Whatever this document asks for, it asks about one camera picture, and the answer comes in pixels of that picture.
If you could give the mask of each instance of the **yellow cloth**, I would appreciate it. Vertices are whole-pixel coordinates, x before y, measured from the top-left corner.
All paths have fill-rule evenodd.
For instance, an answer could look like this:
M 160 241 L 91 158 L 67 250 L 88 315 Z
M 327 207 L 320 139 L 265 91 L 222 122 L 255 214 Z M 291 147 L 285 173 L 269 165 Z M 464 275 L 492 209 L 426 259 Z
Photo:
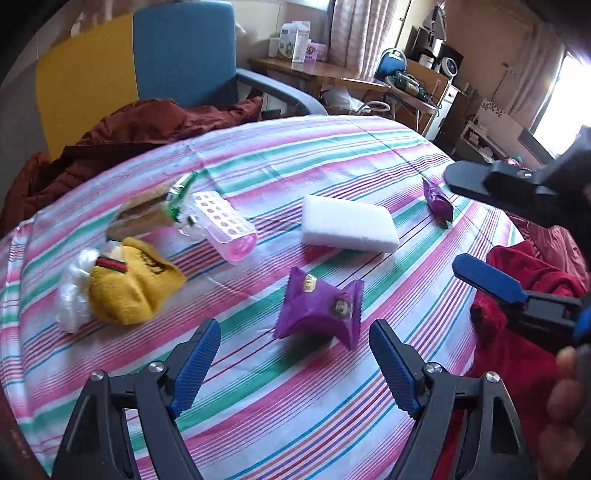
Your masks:
M 127 237 L 122 242 L 127 272 L 94 266 L 88 296 L 96 317 L 130 325 L 151 320 L 185 282 L 181 271 L 153 247 Z

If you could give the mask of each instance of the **white sponge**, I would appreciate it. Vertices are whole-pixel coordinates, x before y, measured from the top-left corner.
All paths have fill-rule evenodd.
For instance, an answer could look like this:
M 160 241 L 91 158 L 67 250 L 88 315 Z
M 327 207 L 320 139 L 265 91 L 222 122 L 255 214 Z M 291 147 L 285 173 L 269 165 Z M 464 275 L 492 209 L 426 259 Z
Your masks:
M 400 239 L 390 212 L 378 205 L 307 195 L 301 241 L 308 245 L 395 252 Z

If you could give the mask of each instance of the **purple wrapped candy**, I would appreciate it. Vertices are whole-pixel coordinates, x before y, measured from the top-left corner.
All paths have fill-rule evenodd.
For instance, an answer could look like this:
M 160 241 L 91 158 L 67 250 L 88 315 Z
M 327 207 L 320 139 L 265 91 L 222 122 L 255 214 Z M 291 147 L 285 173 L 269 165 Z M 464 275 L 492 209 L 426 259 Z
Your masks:
M 363 280 L 353 280 L 345 288 L 336 288 L 293 267 L 273 336 L 325 333 L 337 337 L 353 350 L 359 342 L 362 298 Z
M 429 205 L 435 217 L 453 222 L 453 205 L 447 199 L 442 189 L 427 179 L 423 179 L 423 192 L 427 205 Z

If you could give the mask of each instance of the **striped tablecloth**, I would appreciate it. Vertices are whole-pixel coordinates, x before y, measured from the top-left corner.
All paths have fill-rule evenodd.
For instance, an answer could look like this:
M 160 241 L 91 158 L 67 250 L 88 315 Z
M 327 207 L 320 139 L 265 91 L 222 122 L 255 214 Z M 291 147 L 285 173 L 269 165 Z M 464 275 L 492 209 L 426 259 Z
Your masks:
M 51 471 L 91 370 L 123 374 L 165 358 L 215 317 L 222 345 L 192 408 L 177 424 L 206 480 L 384 478 L 411 427 L 368 346 L 388 319 L 425 359 L 451 372 L 470 362 L 474 291 L 454 279 L 455 255 L 484 258 L 521 240 L 497 209 L 451 196 L 453 227 L 436 225 L 422 177 L 442 183 L 450 160 L 408 128 L 380 117 L 318 116 L 211 132 L 141 155 L 76 188 L 0 243 L 0 380 L 34 453 Z M 174 229 L 145 240 L 189 279 L 151 322 L 92 322 L 78 334 L 54 321 L 64 264 L 103 242 L 131 194 L 198 169 L 260 234 L 238 266 Z M 394 254 L 300 244 L 301 198 L 317 194 L 385 206 L 401 238 Z M 287 275 L 297 265 L 336 286 L 365 280 L 359 347 L 307 338 L 273 340 Z M 144 480 L 156 475 L 137 412 L 128 412 Z

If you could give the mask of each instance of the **finger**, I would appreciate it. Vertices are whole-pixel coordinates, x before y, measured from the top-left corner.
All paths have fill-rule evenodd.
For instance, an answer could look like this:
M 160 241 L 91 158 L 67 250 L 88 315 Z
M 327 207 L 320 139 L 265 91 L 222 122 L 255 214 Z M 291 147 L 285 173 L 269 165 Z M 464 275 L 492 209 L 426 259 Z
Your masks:
M 572 422 L 583 408 L 585 391 L 576 380 L 560 380 L 552 389 L 546 404 L 551 421 Z
M 577 369 L 577 351 L 568 346 L 556 355 L 558 378 L 575 378 Z
M 583 439 L 566 425 L 551 423 L 540 435 L 540 463 L 549 478 L 566 477 L 583 449 Z

